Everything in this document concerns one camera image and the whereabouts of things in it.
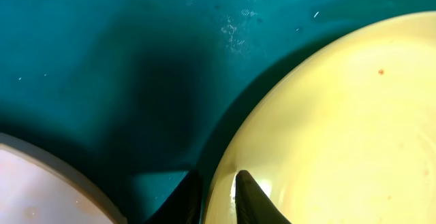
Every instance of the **yellow plate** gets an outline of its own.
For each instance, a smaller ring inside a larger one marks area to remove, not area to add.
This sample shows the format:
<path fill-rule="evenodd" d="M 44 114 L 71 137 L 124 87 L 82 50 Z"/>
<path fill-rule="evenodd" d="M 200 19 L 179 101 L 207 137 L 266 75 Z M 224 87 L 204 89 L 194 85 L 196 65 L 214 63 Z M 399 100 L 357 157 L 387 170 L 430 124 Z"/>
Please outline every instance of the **yellow plate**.
<path fill-rule="evenodd" d="M 230 142 L 204 223 L 236 223 L 248 170 L 292 223 L 436 223 L 436 12 L 393 18 L 315 53 Z"/>

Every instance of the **blue-green tabletop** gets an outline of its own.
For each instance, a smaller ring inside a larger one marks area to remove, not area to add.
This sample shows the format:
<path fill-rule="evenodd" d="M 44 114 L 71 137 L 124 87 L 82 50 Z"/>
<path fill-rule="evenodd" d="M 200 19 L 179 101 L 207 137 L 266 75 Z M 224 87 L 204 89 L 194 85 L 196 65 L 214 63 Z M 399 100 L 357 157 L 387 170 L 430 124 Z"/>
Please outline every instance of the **blue-green tabletop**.
<path fill-rule="evenodd" d="M 68 162 L 130 220 L 210 182 L 257 102 L 310 54 L 436 0 L 0 0 L 0 130 Z"/>

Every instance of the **yellow bowl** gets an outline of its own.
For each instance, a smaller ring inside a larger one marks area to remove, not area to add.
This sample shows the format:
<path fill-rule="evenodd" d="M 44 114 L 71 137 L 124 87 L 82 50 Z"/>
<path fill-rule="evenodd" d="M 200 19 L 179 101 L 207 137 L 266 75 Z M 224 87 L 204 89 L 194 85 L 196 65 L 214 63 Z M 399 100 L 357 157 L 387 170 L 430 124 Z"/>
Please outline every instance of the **yellow bowl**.
<path fill-rule="evenodd" d="M 436 12 L 315 53 L 263 98 L 215 172 L 203 222 L 236 223 L 248 170 L 292 223 L 436 223 Z"/>

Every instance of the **teal surface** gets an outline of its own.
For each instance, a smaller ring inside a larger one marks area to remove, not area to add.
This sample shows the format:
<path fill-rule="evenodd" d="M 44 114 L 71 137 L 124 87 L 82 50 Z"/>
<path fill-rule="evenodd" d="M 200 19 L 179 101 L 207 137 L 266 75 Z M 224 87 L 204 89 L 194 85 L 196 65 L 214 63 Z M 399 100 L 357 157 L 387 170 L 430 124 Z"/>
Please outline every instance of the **teal surface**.
<path fill-rule="evenodd" d="M 316 50 L 436 0 L 0 0 L 0 130 L 145 220 Z"/>

